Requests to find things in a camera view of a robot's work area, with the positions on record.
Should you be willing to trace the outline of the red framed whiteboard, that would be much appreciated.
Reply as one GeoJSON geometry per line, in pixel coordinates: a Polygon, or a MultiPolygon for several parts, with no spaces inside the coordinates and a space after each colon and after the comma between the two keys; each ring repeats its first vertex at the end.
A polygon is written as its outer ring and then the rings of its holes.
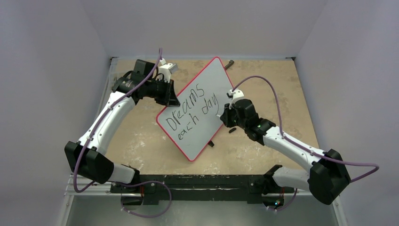
{"type": "Polygon", "coordinates": [[[179,107],[165,107],[156,122],[177,148],[194,161],[223,123],[215,114],[223,114],[230,102],[227,92],[233,84],[219,57],[214,57],[190,82],[177,98],[179,107]]]}

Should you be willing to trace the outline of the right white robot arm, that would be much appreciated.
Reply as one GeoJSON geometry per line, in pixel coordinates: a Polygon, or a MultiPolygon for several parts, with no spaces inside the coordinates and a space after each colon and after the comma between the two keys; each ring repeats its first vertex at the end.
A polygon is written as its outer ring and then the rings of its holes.
{"type": "Polygon", "coordinates": [[[308,191],[321,203],[330,205],[351,181],[336,150],[326,152],[310,147],[281,132],[274,122],[259,117],[249,99],[225,104],[220,120],[228,128],[242,128],[252,141],[280,152],[301,166],[297,170],[273,166],[264,175],[264,194],[291,187],[308,191]]]}

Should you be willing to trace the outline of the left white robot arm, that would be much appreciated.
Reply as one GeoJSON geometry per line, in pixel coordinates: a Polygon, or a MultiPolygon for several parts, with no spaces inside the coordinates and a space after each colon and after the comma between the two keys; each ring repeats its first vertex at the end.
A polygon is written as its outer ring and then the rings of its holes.
{"type": "Polygon", "coordinates": [[[83,191],[78,188],[77,176],[93,183],[119,183],[130,193],[140,188],[139,170],[113,163],[105,155],[116,130],[139,100],[148,97],[166,107],[180,106],[171,79],[177,69],[177,64],[167,63],[163,58],[157,63],[138,59],[133,70],[114,82],[109,99],[94,123],[78,141],[65,145],[76,191],[83,191]]]}

